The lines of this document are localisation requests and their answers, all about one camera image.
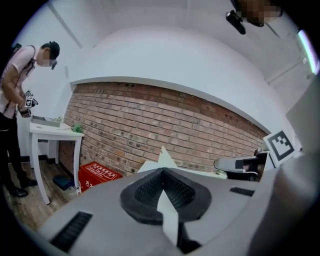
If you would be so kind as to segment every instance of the black strap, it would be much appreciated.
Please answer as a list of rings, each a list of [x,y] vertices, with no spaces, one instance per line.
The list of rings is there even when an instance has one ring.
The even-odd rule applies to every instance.
[[[24,71],[30,64],[32,64],[31,67],[29,68],[29,70],[26,72],[26,75],[28,75],[29,72],[35,67],[34,56],[35,56],[35,54],[36,54],[36,48],[35,48],[33,45],[27,45],[27,46],[33,47],[33,49],[34,49],[34,54],[33,54],[32,58],[28,61],[28,63],[25,65],[25,67],[21,70],[21,72],[20,72],[20,74],[19,74],[19,77],[18,77],[17,81],[15,82],[14,88],[17,87],[17,84],[18,84],[18,82],[19,82],[19,79],[20,79],[23,71]],[[19,50],[17,50],[17,51],[10,57],[9,61],[12,59],[12,57],[13,57]],[[8,110],[10,103],[11,103],[11,100],[9,100],[9,102],[8,102],[7,105],[5,106],[4,111],[3,111],[2,114],[4,114],[4,113]]]

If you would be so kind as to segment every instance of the tabletop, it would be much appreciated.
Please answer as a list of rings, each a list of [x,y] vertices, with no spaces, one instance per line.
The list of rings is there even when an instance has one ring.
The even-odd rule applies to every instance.
[[[35,134],[47,134],[47,135],[58,135],[58,136],[74,136],[74,137],[85,136],[83,133],[75,132],[71,130],[71,127],[64,122],[60,124],[60,127],[53,127],[53,126],[30,122],[30,132]]]

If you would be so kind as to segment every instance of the man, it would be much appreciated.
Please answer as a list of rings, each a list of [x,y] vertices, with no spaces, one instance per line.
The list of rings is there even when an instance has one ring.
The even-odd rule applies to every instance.
[[[17,110],[22,117],[30,116],[25,107],[26,96],[22,90],[22,82],[35,66],[54,65],[59,53],[60,47],[54,41],[45,43],[41,47],[32,45],[22,47],[11,57],[0,79],[0,177],[9,193],[19,198],[28,195],[25,188],[37,185],[37,181],[29,179],[21,166]],[[11,180],[8,153],[21,188],[16,187]]]

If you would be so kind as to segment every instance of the shoe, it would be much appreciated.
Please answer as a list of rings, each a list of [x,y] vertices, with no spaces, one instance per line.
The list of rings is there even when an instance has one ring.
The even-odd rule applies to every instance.
[[[27,187],[34,187],[34,186],[38,185],[38,182],[35,179],[26,178],[26,179],[20,181],[20,185],[21,185],[22,189],[25,189]]]
[[[17,198],[24,198],[29,194],[28,191],[26,191],[22,188],[16,187],[16,186],[8,191],[11,195],[13,195]]]

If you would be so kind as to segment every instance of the black device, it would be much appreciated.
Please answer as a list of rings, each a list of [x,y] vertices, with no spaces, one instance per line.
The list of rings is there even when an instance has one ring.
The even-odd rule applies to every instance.
[[[234,10],[228,12],[225,19],[236,29],[241,35],[246,34],[246,29],[242,25],[243,19],[239,17]]]

